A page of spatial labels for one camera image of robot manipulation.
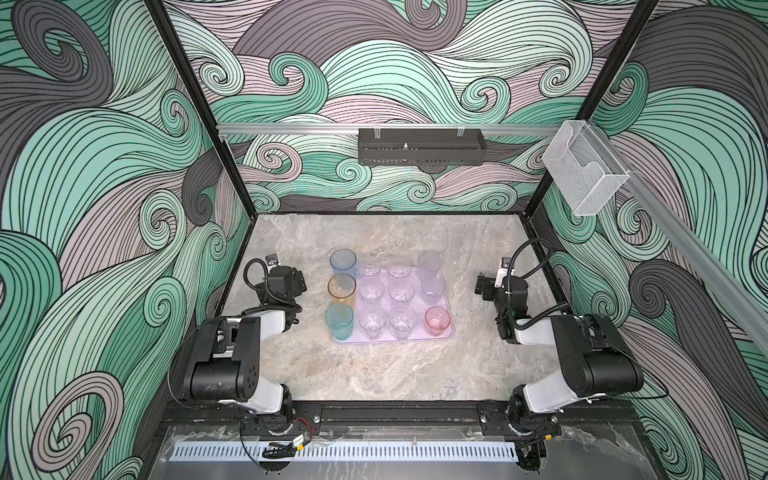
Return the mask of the yellow transparent tall glass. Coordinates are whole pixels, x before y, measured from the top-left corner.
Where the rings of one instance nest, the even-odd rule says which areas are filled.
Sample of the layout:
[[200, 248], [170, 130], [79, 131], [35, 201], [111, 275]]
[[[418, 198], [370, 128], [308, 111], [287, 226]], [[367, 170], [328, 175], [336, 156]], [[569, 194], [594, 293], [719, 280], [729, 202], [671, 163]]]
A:
[[327, 291], [336, 302], [355, 308], [357, 282], [349, 274], [336, 274], [327, 283]]

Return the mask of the blue transparent tall glass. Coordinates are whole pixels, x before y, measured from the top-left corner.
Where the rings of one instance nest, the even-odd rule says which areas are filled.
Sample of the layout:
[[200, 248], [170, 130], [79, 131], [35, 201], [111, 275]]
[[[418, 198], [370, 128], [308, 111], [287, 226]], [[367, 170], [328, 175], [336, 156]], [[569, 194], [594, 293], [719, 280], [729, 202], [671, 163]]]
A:
[[329, 259], [330, 266], [335, 275], [346, 274], [353, 278], [357, 274], [357, 255], [348, 248], [335, 250]]

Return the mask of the teal frosted tall glass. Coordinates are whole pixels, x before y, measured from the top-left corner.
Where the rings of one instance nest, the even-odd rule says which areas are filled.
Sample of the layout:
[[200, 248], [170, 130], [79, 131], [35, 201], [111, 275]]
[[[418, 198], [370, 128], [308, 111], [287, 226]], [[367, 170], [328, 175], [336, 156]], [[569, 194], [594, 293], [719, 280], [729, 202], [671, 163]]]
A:
[[354, 330], [354, 310], [347, 304], [333, 303], [325, 313], [325, 322], [335, 340], [348, 340]]

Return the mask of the pink transparent short glass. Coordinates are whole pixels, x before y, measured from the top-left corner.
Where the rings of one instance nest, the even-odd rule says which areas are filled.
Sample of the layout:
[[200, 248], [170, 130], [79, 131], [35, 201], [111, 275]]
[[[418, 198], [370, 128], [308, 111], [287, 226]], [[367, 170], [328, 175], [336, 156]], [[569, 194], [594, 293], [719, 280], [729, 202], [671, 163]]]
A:
[[442, 335], [451, 326], [451, 315], [443, 307], [435, 305], [425, 312], [425, 329], [431, 336]]

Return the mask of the clear short glass tray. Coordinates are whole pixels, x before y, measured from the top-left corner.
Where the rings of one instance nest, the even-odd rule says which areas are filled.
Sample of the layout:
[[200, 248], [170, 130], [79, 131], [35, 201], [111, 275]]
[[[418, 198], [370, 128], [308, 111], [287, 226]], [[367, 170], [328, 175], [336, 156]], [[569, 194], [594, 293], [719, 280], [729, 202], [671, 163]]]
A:
[[444, 295], [443, 281], [438, 277], [427, 278], [421, 284], [421, 300], [427, 305], [438, 304]]

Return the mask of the frosted clear tall glass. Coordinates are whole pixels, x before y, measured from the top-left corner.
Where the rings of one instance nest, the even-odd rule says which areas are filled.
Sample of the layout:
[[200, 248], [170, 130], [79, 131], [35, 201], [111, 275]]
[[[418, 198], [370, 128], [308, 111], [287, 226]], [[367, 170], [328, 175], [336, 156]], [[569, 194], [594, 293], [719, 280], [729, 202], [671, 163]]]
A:
[[442, 266], [441, 256], [436, 251], [422, 252], [417, 261], [417, 276], [422, 281], [436, 278]]

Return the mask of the clear faceted glass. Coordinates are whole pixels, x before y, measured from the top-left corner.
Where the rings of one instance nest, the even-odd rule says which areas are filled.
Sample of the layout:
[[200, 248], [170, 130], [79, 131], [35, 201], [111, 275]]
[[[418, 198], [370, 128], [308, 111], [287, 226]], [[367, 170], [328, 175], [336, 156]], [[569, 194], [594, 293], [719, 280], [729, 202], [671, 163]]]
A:
[[386, 287], [378, 277], [364, 277], [358, 282], [358, 297], [366, 304], [378, 303], [385, 291]]

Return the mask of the clear tall glass back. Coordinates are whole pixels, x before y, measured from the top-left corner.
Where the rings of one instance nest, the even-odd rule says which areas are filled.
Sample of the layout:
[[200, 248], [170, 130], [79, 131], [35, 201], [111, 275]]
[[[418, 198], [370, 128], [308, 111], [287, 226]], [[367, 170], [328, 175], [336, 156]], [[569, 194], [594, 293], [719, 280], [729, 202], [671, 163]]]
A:
[[368, 340], [376, 340], [387, 324], [387, 314], [379, 306], [364, 307], [358, 317], [358, 324]]

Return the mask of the lilac plastic tray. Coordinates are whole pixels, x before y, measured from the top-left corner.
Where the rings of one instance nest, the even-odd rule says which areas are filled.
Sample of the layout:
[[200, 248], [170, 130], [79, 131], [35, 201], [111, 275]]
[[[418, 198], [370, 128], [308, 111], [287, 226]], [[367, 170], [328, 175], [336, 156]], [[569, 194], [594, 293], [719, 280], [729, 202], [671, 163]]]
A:
[[[422, 280], [420, 280], [417, 276], [417, 269], [413, 270], [411, 275], [407, 277], [407, 279], [415, 286], [415, 296], [412, 300], [412, 302], [409, 305], [416, 313], [417, 315], [417, 323], [412, 331], [410, 337], [406, 340], [396, 340], [394, 336], [392, 335], [391, 327], [389, 325], [389, 317], [391, 310], [395, 307], [395, 305], [392, 304], [389, 298], [388, 294], [388, 285], [389, 282], [394, 280], [391, 278], [386, 270], [381, 270], [380, 273], [374, 277], [378, 277], [385, 285], [386, 291], [381, 298], [381, 300], [378, 303], [370, 303], [366, 304], [364, 302], [361, 302], [358, 297], [358, 283], [357, 283], [357, 290], [356, 290], [356, 301], [355, 301], [355, 308], [354, 310], [354, 330], [351, 335], [351, 337], [348, 340], [345, 341], [338, 341], [335, 340], [332, 335], [331, 338], [339, 343], [339, 344], [365, 344], [365, 343], [391, 343], [391, 342], [404, 342], [404, 341], [431, 341], [431, 340], [443, 340], [450, 338], [454, 333], [454, 326], [452, 324], [452, 314], [446, 294], [446, 285], [445, 281], [443, 279], [443, 276], [441, 273], [438, 274], [438, 277], [443, 281], [444, 284], [444, 295], [441, 301], [436, 304], [438, 306], [441, 306], [445, 308], [451, 315], [451, 326], [440, 336], [431, 336], [427, 333], [425, 329], [425, 312], [432, 306], [435, 305], [427, 305], [421, 300], [421, 284]], [[358, 324], [358, 317], [360, 315], [361, 310], [364, 307], [367, 306], [379, 306], [381, 307], [387, 314], [387, 324], [383, 329], [383, 332], [381, 336], [376, 340], [368, 340], [362, 332], [362, 329], [360, 328]]]

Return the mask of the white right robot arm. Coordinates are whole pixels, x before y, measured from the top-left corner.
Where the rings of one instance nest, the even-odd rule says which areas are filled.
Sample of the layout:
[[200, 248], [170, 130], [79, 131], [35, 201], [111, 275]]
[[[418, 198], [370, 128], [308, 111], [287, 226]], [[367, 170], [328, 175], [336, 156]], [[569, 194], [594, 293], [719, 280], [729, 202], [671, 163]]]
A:
[[480, 274], [475, 294], [493, 304], [500, 338], [510, 344], [555, 349], [558, 368], [546, 377], [515, 388], [508, 416], [554, 414], [581, 401], [634, 393], [644, 386], [644, 372], [618, 328], [605, 315], [570, 315], [558, 304], [530, 316], [529, 285], [504, 257], [494, 277]]

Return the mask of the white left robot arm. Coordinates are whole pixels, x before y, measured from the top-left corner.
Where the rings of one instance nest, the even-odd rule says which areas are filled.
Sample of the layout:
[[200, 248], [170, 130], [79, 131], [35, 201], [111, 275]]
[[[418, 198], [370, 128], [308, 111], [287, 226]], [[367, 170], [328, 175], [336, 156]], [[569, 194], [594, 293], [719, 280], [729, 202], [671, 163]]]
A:
[[171, 393], [186, 407], [233, 405], [273, 422], [291, 423], [292, 394], [286, 385], [262, 376], [261, 347], [299, 324], [303, 308], [296, 298], [307, 290], [303, 273], [270, 254], [249, 260], [243, 281], [259, 304], [195, 328], [181, 386]]

